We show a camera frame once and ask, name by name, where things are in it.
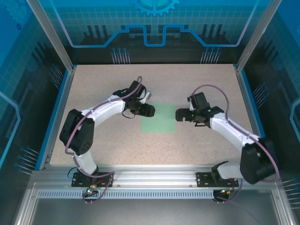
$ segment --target gear logo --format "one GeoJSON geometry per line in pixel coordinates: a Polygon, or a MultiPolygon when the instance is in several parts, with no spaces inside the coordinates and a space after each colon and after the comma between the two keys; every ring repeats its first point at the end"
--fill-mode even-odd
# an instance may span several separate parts
{"type": "Polygon", "coordinates": [[[6,6],[7,11],[18,24],[22,23],[27,15],[26,0],[1,0],[0,5],[6,6]]]}
{"type": "Polygon", "coordinates": [[[141,13],[146,15],[160,16],[163,13],[169,13],[170,9],[175,8],[175,4],[179,3],[179,0],[132,0],[135,5],[135,9],[139,9],[141,13]]]}

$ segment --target speckled tabletop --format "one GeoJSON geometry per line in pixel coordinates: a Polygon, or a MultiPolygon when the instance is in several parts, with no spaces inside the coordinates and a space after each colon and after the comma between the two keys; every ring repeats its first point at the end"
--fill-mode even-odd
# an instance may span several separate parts
{"type": "MultiPolygon", "coordinates": [[[[79,65],[60,131],[70,110],[80,111],[99,104],[114,91],[128,88],[139,75],[152,92],[149,103],[174,104],[174,120],[176,109],[189,108],[187,97],[195,88],[202,84],[216,85],[228,95],[229,117],[252,131],[232,64],[79,65]]],[[[209,87],[202,91],[210,106],[225,109],[226,101],[220,92],[209,87]]],[[[141,123],[141,117],[129,120],[117,114],[100,124],[91,147],[94,161],[98,165],[199,165],[240,158],[240,152],[231,143],[208,127],[175,121],[175,132],[149,133],[142,131],[141,123]]],[[[59,137],[50,164],[74,164],[64,153],[59,137]]]]}

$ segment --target black mounting plate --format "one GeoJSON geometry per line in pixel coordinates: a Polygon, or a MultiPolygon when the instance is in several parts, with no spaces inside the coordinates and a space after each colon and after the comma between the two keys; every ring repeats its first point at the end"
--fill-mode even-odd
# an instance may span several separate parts
{"type": "MultiPolygon", "coordinates": [[[[98,173],[98,175],[104,175],[104,174],[106,174],[106,172],[98,173]]],[[[98,178],[94,181],[94,183],[91,183],[92,179],[87,180],[87,177],[84,174],[82,174],[80,172],[75,172],[73,174],[71,186],[75,187],[75,188],[88,188],[92,184],[96,183],[98,188],[105,188],[107,186],[110,178],[111,178],[111,176],[98,178]]]]}
{"type": "MultiPolygon", "coordinates": [[[[215,184],[210,172],[197,172],[196,181],[198,188],[232,188],[233,184],[230,180],[218,180],[215,184]]],[[[234,181],[234,187],[238,187],[239,182],[234,181]]]]}

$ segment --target green square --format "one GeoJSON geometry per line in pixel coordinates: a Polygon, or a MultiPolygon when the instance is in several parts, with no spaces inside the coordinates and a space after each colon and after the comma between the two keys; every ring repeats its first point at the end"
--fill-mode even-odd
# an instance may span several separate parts
{"type": "Polygon", "coordinates": [[[155,108],[153,117],[141,117],[141,131],[143,133],[175,133],[175,104],[149,103],[155,108]]]}

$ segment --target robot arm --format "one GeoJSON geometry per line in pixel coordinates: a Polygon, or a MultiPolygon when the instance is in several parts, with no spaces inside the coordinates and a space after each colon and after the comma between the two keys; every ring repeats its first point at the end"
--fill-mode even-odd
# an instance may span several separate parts
{"type": "MultiPolygon", "coordinates": [[[[151,97],[151,93],[147,91],[143,85],[141,85],[133,95],[114,101],[114,99],[124,97],[128,93],[132,92],[137,85],[138,82],[134,81],[128,89],[114,92],[106,101],[107,103],[92,111],[92,113],[87,116],[82,125],[76,131],[67,151],[74,155],[80,168],[87,174],[97,175],[98,173],[98,167],[90,152],[94,138],[94,129],[98,125],[111,116],[117,113],[122,113],[127,109],[134,115],[145,117],[154,116],[155,108],[152,105],[145,103],[146,100],[151,97]]],[[[63,141],[65,146],[76,124],[91,110],[93,110],[93,107],[82,111],[73,109],[69,112],[60,133],[60,140],[63,141]]]]}
{"type": "Polygon", "coordinates": [[[244,178],[248,183],[255,184],[272,175],[275,170],[267,155],[252,140],[255,139],[274,155],[272,142],[254,135],[230,118],[219,107],[210,107],[204,94],[198,93],[188,98],[189,109],[178,109],[176,120],[195,122],[195,127],[209,127],[230,141],[240,152],[241,160],[237,163],[222,162],[212,168],[211,177],[217,184],[220,180],[244,178]]]}

